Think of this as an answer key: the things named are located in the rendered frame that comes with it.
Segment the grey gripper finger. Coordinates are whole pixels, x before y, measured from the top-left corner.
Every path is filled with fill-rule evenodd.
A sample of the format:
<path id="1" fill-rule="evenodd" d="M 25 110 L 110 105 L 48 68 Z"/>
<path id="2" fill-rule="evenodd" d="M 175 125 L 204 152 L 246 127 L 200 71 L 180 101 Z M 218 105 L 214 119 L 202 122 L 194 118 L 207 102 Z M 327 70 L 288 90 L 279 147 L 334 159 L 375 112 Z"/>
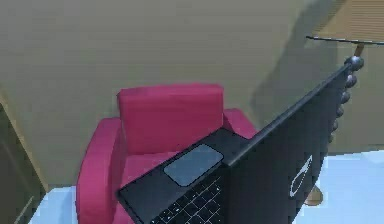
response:
<path id="1" fill-rule="evenodd" d="M 304 178 L 311 167 L 312 163 L 312 156 L 309 156 L 304 165 L 300 168 L 300 170 L 296 173 L 295 177 L 292 179 L 291 184 L 290 184 L 290 191 L 289 195 L 290 196 L 295 196 L 297 192 L 299 191 Z"/>
<path id="2" fill-rule="evenodd" d="M 308 188 L 308 175 L 312 166 L 312 157 L 307 157 L 296 163 L 295 175 L 292 178 L 292 196 L 303 194 Z"/>

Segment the black laptop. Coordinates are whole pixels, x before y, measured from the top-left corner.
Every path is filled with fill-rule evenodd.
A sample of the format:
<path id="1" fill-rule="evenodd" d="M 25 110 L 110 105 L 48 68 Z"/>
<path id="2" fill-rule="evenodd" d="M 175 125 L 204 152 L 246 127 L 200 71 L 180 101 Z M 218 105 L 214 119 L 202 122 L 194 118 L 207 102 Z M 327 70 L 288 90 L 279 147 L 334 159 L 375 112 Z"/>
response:
<path id="1" fill-rule="evenodd" d="M 307 190 L 289 195 L 296 163 L 316 154 L 307 116 L 327 79 L 251 139 L 220 128 L 169 158 L 119 203 L 135 224 L 292 224 L 317 181 L 310 170 Z"/>

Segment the floor lamp with beaded stem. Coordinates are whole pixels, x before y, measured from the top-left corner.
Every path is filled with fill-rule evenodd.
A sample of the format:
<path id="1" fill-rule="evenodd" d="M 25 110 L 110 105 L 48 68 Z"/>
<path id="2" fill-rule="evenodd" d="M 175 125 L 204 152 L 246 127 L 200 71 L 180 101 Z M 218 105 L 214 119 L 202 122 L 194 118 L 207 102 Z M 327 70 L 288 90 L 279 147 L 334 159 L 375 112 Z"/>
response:
<path id="1" fill-rule="evenodd" d="M 308 133 L 316 150 L 311 161 L 310 176 L 317 180 L 338 128 L 342 105 L 350 98 L 350 89 L 357 83 L 356 72 L 364 66 L 362 52 L 367 45 L 384 45 L 384 0 L 335 0 L 327 19 L 308 36 L 312 40 L 345 42 L 355 46 L 354 54 L 343 67 L 327 79 L 310 101 L 312 122 Z"/>

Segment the dark olive room door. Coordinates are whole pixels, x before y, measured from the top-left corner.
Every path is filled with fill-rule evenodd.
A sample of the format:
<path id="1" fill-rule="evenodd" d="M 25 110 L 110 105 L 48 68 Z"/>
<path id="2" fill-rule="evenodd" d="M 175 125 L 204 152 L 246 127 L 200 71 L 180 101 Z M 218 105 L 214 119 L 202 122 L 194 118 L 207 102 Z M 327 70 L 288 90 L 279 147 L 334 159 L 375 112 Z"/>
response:
<path id="1" fill-rule="evenodd" d="M 45 193 L 0 103 L 0 224 L 28 224 Z"/>

